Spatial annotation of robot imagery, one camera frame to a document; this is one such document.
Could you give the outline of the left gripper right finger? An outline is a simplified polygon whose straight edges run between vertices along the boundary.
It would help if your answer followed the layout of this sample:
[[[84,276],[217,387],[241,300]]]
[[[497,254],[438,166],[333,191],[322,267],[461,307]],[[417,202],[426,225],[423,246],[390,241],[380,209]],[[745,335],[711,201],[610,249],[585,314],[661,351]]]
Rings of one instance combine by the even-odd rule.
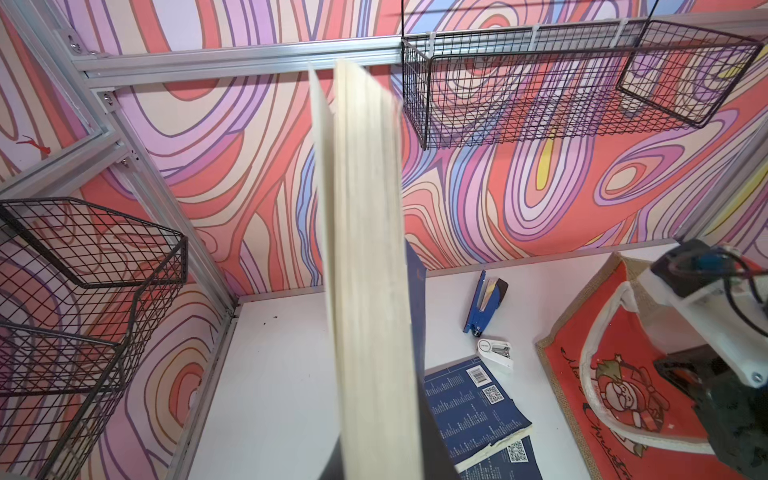
[[[459,480],[437,423],[424,395],[418,396],[421,447],[424,478],[428,480]]]

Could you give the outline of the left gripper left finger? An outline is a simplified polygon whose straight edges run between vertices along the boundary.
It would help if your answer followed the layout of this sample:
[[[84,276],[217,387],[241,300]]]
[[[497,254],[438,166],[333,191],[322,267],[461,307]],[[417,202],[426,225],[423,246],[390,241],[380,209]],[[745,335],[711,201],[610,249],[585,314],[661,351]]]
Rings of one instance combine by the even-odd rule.
[[[334,448],[328,458],[328,461],[323,468],[319,480],[344,480],[344,467],[342,457],[341,439],[338,438]]]

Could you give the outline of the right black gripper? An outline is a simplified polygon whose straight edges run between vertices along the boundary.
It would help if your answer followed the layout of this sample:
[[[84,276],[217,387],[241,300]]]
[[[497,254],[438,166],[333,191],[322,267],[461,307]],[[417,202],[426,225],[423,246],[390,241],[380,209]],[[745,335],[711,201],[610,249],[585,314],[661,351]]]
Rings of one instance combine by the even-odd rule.
[[[767,477],[767,388],[743,384],[708,345],[654,362],[662,378],[694,401],[719,461],[749,479]]]

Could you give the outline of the dark blue book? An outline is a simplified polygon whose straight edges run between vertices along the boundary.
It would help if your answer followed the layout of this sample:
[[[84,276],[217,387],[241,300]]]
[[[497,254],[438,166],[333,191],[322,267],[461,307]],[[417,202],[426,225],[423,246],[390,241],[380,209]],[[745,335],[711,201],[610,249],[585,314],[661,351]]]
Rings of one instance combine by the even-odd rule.
[[[532,422],[478,356],[427,374],[424,391],[459,473],[505,450],[532,431]]]
[[[542,480],[529,436],[460,473],[462,480]]]

